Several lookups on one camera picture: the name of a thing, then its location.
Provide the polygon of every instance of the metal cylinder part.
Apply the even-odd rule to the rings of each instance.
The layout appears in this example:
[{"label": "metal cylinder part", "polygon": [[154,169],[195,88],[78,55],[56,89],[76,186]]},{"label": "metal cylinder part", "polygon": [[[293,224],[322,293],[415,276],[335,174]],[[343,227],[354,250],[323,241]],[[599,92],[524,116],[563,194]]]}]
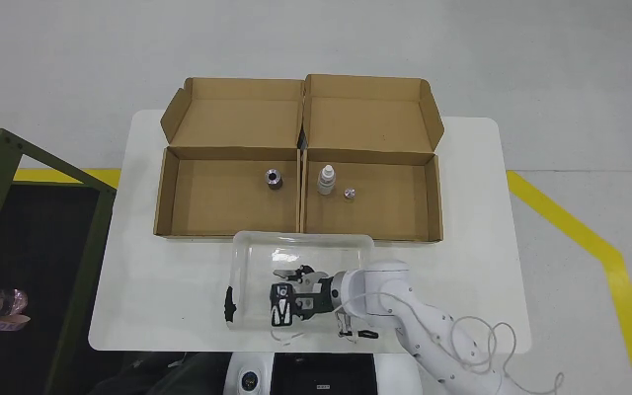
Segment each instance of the metal cylinder part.
[{"label": "metal cylinder part", "polygon": [[269,169],[266,172],[266,183],[271,190],[279,190],[283,186],[283,178],[277,169]]},{"label": "metal cylinder part", "polygon": [[353,188],[345,189],[345,198],[348,200],[353,200],[356,198],[356,190]]}]

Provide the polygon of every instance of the cardboard box flap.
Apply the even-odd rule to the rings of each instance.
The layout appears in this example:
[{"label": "cardboard box flap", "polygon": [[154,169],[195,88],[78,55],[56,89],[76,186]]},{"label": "cardboard box flap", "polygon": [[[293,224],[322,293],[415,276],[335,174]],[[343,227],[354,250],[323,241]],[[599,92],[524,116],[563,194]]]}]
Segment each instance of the cardboard box flap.
[{"label": "cardboard box flap", "polygon": [[310,74],[308,147],[432,153],[443,135],[426,80]]},{"label": "cardboard box flap", "polygon": [[173,147],[295,148],[301,80],[189,78],[161,119]]}]

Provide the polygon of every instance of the brown cardboard tray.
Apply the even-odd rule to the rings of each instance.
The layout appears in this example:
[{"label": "brown cardboard tray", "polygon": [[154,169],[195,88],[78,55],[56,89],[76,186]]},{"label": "brown cardboard tray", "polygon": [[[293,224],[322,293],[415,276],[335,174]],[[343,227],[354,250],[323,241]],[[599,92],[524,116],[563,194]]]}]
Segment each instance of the brown cardboard tray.
[{"label": "brown cardboard tray", "polygon": [[[190,78],[161,119],[165,148],[154,233],[297,232],[303,81]],[[266,171],[280,171],[272,191]]]},{"label": "brown cardboard tray", "polygon": [[[435,148],[443,125],[428,82],[310,75],[305,89],[301,231],[441,240]],[[336,186],[322,196],[316,185],[327,164]]]}]

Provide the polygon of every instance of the gray floor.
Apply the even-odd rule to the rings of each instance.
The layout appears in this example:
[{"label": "gray floor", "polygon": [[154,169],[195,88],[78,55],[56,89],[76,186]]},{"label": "gray floor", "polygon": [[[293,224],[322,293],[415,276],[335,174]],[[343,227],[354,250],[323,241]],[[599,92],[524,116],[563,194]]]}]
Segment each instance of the gray floor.
[{"label": "gray floor", "polygon": [[[78,166],[119,167],[131,116],[189,76],[424,77],[444,115],[495,119],[507,168],[632,270],[628,0],[5,3],[0,125]],[[600,263],[512,204],[533,348],[510,371],[546,389],[563,370],[561,394],[629,393]]]}]

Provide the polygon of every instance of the yellow floor line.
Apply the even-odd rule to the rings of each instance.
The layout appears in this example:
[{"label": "yellow floor line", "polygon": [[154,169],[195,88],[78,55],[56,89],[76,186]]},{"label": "yellow floor line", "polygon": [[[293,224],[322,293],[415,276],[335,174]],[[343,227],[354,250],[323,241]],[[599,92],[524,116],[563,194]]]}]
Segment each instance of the yellow floor line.
[{"label": "yellow floor line", "polygon": [[[83,171],[111,187],[117,188],[119,186],[120,169],[83,169]],[[18,169],[13,181],[80,184],[79,181],[54,169]]]},{"label": "yellow floor line", "polygon": [[632,362],[632,284],[623,255],[516,172],[508,171],[507,180],[514,195],[601,261]]}]

